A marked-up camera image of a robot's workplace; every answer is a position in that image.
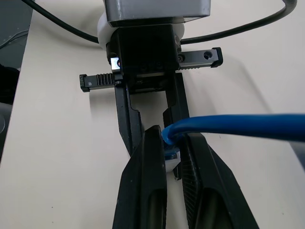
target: white table surface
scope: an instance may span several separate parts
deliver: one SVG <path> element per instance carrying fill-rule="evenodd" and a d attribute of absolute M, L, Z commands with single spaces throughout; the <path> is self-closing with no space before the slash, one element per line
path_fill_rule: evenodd
<path fill-rule="evenodd" d="M 68 24 L 96 35 L 102 0 L 37 0 Z M 280 0 L 213 0 L 211 17 L 185 37 L 267 16 Z M 183 71 L 190 115 L 305 112 L 305 4 L 254 31 L 183 50 L 221 47 L 224 64 Z M 112 228 L 128 154 L 113 89 L 83 93 L 78 75 L 110 72 L 98 45 L 34 12 L 0 167 L 3 229 Z M 162 123 L 164 93 L 133 98 L 144 125 Z M 149 117 L 158 107 L 155 118 Z M 286 142 L 205 135 L 233 171 L 262 229 L 305 228 L 305 173 Z M 167 228 L 187 228 L 181 182 L 168 176 Z"/>

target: blue cable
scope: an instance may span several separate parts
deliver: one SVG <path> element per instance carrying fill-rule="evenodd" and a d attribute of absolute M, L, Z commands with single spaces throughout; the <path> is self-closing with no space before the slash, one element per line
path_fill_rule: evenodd
<path fill-rule="evenodd" d="M 217 133 L 305 142 L 305 114 L 226 114 L 186 118 L 162 131 L 174 145 L 186 133 Z"/>

